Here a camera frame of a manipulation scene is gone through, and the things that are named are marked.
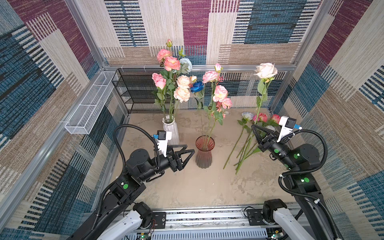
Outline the red ribbed glass vase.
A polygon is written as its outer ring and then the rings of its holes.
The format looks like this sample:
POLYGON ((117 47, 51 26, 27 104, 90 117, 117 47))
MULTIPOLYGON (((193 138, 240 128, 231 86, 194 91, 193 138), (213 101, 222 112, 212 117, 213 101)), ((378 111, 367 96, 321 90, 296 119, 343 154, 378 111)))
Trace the red ribbed glass vase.
POLYGON ((202 135, 196 140, 198 152, 196 154, 196 164, 199 168, 206 169, 212 165, 212 150, 215 147, 215 141, 212 137, 202 135))

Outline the white ribbed ceramic vase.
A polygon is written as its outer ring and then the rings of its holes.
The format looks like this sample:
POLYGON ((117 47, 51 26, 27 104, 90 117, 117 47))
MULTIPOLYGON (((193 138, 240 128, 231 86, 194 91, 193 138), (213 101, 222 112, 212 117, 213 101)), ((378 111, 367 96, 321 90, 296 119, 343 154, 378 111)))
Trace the white ribbed ceramic vase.
POLYGON ((163 118, 163 129, 164 131, 171 132, 172 138, 169 140, 169 145, 178 145, 180 143, 178 126, 175 120, 171 121, 171 117, 166 115, 163 118))

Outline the large blush pink rose stem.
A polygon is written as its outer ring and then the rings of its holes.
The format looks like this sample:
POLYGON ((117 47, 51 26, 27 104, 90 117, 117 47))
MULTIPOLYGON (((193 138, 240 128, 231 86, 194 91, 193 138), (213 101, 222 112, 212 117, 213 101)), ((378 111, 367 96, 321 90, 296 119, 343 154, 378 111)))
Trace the large blush pink rose stem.
POLYGON ((175 98, 175 110, 174 110, 174 118, 177 115, 177 109, 179 108, 179 104, 183 102, 188 102, 190 99, 191 93, 189 88, 187 87, 178 87, 174 91, 175 98))

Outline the cream white rose stem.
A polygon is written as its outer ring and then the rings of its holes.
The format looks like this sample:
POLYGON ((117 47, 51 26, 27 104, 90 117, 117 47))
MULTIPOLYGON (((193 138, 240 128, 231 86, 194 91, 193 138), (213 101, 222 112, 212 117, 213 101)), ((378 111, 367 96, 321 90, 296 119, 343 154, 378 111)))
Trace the cream white rose stem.
POLYGON ((272 63, 260 64, 255 69, 255 76, 259 79, 259 96, 257 97, 257 114, 254 119, 255 124, 258 124, 263 119, 263 117, 260 116, 262 104, 268 99, 268 87, 277 74, 278 70, 272 63))

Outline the magenta rose stem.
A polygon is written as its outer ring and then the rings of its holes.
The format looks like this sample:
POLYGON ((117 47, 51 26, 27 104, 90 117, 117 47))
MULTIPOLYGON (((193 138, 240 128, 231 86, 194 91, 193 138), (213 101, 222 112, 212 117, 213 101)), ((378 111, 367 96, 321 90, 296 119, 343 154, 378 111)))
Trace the magenta rose stem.
POLYGON ((157 88, 154 92, 155 105, 161 108, 163 112, 163 119, 166 120, 166 100, 167 100, 167 80, 157 73, 152 74, 152 80, 157 88))

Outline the white and pale blue rose stem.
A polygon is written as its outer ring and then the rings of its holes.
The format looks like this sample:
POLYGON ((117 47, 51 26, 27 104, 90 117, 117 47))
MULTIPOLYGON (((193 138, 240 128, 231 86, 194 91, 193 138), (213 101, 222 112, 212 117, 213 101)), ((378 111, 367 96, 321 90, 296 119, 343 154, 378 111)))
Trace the white and pale blue rose stem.
POLYGON ((178 85, 177 85, 177 78, 179 76, 182 76, 182 75, 185 75, 185 76, 188 76, 188 74, 191 72, 192 70, 192 63, 191 61, 187 58, 187 57, 183 57, 180 59, 180 64, 181 64, 181 69, 180 69, 180 73, 179 75, 176 77, 176 86, 178 88, 178 85))

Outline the pink peony double stem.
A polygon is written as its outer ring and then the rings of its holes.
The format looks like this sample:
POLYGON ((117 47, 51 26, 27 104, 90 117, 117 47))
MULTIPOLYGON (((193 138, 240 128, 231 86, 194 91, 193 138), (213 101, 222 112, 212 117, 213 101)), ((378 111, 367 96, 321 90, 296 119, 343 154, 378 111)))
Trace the pink peony double stem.
POLYGON ((160 67, 164 68, 160 71, 167 80, 167 100, 166 100, 166 115, 171 117, 171 121, 175 120, 175 98, 174 91, 176 90, 176 77, 180 73, 181 64, 178 58, 175 58, 172 53, 173 42, 168 39, 166 42, 166 49, 161 49, 157 54, 157 60, 160 67))

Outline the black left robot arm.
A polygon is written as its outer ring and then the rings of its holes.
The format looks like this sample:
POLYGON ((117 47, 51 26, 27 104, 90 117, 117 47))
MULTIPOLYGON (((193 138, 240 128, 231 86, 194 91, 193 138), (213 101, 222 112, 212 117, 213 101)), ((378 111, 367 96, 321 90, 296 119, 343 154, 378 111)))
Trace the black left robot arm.
POLYGON ((151 158, 145 149, 133 151, 121 175, 103 191, 95 211, 69 239, 117 240, 128 232, 152 227, 153 211, 136 199, 146 183, 162 177, 167 169, 182 171, 194 153, 187 145, 168 146, 158 159, 151 158))

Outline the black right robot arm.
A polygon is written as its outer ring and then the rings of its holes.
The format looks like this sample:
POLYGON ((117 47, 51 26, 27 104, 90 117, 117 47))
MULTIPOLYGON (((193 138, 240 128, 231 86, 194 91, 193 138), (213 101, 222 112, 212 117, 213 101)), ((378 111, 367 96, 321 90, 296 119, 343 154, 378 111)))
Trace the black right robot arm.
POLYGON ((311 130, 297 130, 282 137, 278 142, 278 132, 252 125, 252 130, 262 152, 269 151, 272 160, 280 161, 287 172, 279 177, 280 187, 295 197, 302 207, 318 240, 341 240, 339 232, 331 213, 324 203, 321 189, 312 175, 320 170, 326 163, 328 147, 325 139, 317 132, 311 130), (296 134, 308 133, 316 136, 323 145, 323 157, 320 159, 319 150, 310 144, 303 144, 290 149, 283 141, 296 134))

